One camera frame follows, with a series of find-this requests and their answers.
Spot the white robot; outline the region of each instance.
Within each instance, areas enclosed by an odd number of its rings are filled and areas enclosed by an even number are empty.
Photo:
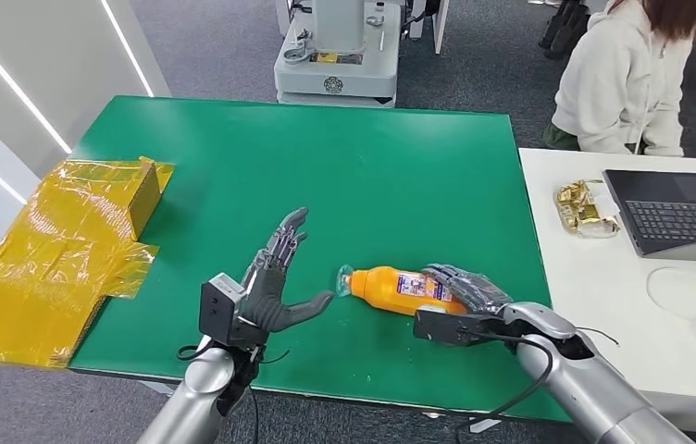
[[[295,4],[275,62],[280,103],[394,107],[402,9],[364,0]]]

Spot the gray carpet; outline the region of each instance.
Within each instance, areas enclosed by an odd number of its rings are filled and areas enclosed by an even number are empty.
[[[271,0],[132,0],[172,93],[272,102],[281,36]],[[404,42],[399,106],[500,112],[517,144],[540,146],[565,62],[535,42],[552,10],[524,0],[452,0],[443,54]],[[696,48],[686,72],[684,146],[696,156]],[[165,397],[133,381],[0,366],[0,444],[134,442]],[[452,442],[459,418],[258,395],[262,443]],[[219,442],[251,442],[248,403]],[[571,425],[507,422],[465,442],[581,443]]]
[[[173,95],[275,101],[282,38],[271,0],[132,3]],[[398,106],[505,113],[518,146],[541,147],[566,67],[536,46],[552,13],[525,0],[452,0],[440,55],[429,20],[420,41],[403,42]],[[696,157],[696,44],[683,90],[683,146]]]

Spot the robotic arm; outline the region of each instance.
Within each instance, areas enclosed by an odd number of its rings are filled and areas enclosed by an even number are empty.
[[[258,376],[269,333],[321,314],[334,293],[321,291],[309,302],[283,305],[285,276],[293,254],[306,238],[297,229],[306,208],[287,215],[258,251],[242,284],[220,273],[201,286],[199,346],[183,347],[191,361],[184,379],[139,444],[213,444],[223,420]],[[195,351],[182,356],[184,351]]]
[[[414,335],[471,346],[500,340],[564,408],[585,437],[600,444],[692,443],[607,362],[570,322],[535,302],[512,302],[486,277],[450,265],[423,272],[469,311],[416,312]]]
[[[180,350],[180,358],[191,363],[140,444],[214,443],[223,420],[258,375],[269,333],[326,309],[334,297],[331,291],[291,306],[280,301],[288,266],[305,239],[296,231],[306,213],[301,208],[283,219],[255,255],[242,284],[220,273],[202,285],[199,329],[204,338],[199,346]],[[450,265],[429,265],[423,272],[448,288],[468,313],[420,309],[414,323],[418,338],[461,346],[502,341],[590,442],[692,442],[629,385],[587,336],[549,308],[513,302],[486,277]],[[181,355],[188,350],[194,353]]]

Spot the yellow tape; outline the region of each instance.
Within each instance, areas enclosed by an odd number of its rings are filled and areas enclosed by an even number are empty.
[[[173,166],[66,161],[0,242],[0,362],[67,365],[105,296],[132,298],[157,247],[138,234]]]

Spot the green table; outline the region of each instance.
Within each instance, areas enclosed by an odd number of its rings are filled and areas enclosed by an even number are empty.
[[[111,300],[70,367],[175,380],[200,339],[200,285],[236,279],[283,216],[310,208],[285,302],[333,288],[343,264],[480,270],[518,300],[549,304],[507,116],[117,97],[72,158],[176,164],[141,241],[160,252],[138,296]],[[499,343],[415,339],[412,318],[335,300],[273,335],[260,389],[489,411],[528,384]],[[512,415],[565,420],[540,390]]]

